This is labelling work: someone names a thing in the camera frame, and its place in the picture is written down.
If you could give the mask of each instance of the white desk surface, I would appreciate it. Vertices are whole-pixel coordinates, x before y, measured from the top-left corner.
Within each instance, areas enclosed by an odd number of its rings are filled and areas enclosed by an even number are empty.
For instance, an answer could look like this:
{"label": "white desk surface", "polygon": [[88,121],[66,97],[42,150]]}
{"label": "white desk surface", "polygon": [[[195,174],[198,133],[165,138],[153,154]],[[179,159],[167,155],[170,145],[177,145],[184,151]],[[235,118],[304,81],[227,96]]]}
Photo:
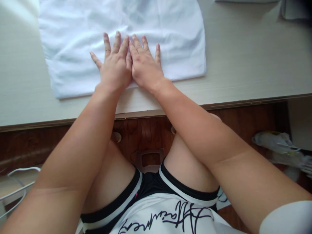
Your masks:
{"label": "white desk surface", "polygon": [[[0,0],[0,126],[76,118],[90,98],[54,98],[38,31],[38,2]],[[312,93],[311,35],[305,26],[279,17],[280,3],[198,2],[207,74],[175,82],[183,93],[200,105]],[[122,95],[116,113],[163,112],[149,94],[134,88]]]}

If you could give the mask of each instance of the hand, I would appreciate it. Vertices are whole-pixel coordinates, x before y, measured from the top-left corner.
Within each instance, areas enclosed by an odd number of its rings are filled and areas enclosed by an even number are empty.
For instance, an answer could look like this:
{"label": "hand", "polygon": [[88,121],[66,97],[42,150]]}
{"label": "hand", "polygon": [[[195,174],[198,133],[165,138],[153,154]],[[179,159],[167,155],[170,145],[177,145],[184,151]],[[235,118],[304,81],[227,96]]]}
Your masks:
{"label": "hand", "polygon": [[93,52],[90,52],[101,74],[101,82],[97,85],[105,92],[121,94],[131,82],[132,58],[128,53],[129,37],[126,36],[120,46],[120,32],[116,32],[113,49],[107,33],[104,33],[105,60],[102,64]]}
{"label": "hand", "polygon": [[145,36],[142,37],[143,47],[136,35],[132,36],[133,42],[129,43],[133,59],[132,77],[139,87],[151,92],[161,81],[167,80],[163,75],[160,60],[160,45],[156,46],[155,60],[150,53]]}

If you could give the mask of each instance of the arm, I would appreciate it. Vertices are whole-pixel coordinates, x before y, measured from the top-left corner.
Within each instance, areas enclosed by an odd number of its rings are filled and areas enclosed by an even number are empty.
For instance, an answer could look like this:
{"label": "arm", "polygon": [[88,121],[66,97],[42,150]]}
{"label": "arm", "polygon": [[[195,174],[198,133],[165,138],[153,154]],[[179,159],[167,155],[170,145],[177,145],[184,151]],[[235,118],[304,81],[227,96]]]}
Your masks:
{"label": "arm", "polygon": [[104,34],[104,64],[91,53],[101,82],[1,233],[75,232],[85,197],[102,165],[118,99],[131,81],[129,38],[121,47],[120,40],[120,33],[116,33],[111,50],[108,35]]}
{"label": "arm", "polygon": [[170,80],[164,78],[160,47],[155,61],[147,40],[130,43],[133,79],[160,103],[172,125],[192,153],[216,177],[238,215],[258,233],[263,219],[276,208],[312,195],[275,168],[234,131],[213,117]]}

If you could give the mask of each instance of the white towel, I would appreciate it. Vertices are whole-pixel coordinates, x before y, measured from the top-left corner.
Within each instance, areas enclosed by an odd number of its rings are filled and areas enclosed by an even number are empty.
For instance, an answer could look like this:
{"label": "white towel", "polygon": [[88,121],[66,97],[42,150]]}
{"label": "white towel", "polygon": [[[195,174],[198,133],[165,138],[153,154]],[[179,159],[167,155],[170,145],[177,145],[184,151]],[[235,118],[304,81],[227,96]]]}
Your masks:
{"label": "white towel", "polygon": [[40,0],[39,29],[51,86],[58,99],[89,95],[100,81],[90,51],[104,61],[103,32],[146,35],[161,46],[171,80],[206,73],[205,31],[196,0]]}

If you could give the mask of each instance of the floor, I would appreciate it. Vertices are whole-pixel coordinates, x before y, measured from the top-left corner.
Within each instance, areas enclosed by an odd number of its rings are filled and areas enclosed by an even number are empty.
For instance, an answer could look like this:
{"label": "floor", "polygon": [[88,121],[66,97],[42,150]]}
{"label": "floor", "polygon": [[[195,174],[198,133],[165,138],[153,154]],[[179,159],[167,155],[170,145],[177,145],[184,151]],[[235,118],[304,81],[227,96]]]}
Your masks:
{"label": "floor", "polygon": [[[225,124],[262,155],[265,155],[266,149],[251,141],[255,133],[263,130],[289,131],[287,119],[282,118],[281,121],[277,121],[281,119],[281,116],[287,116],[285,104],[265,104],[210,112],[219,116]],[[15,168],[44,163],[69,127],[0,133],[0,175],[5,175]],[[171,123],[167,117],[121,120],[114,123],[114,131],[122,135],[118,146],[131,162],[134,162],[137,151],[163,148],[164,154],[167,155],[174,138],[170,128]],[[232,206],[223,208],[219,214],[232,227],[249,233]]]}

